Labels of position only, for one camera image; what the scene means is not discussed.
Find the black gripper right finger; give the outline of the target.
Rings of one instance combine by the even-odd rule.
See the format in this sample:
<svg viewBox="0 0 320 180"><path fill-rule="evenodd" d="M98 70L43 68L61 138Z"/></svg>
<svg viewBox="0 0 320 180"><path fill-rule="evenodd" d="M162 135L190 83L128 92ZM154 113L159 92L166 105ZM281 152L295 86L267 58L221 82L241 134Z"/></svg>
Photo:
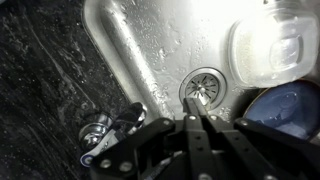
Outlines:
<svg viewBox="0 0 320 180"><path fill-rule="evenodd" d="M199 99L194 100L194 110L214 148L219 180L279 180L275 168L244 134L219 118L213 120Z"/></svg>

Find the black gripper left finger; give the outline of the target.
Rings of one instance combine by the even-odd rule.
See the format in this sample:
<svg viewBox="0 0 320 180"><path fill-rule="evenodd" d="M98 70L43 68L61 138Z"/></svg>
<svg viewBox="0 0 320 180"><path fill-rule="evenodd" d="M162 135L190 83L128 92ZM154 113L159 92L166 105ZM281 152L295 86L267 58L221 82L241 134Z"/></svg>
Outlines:
<svg viewBox="0 0 320 180"><path fill-rule="evenodd" d="M187 140L192 180L217 180L217 166L202 121L207 117L207 113L197 98L185 98L183 111L186 113L183 130Z"/></svg>

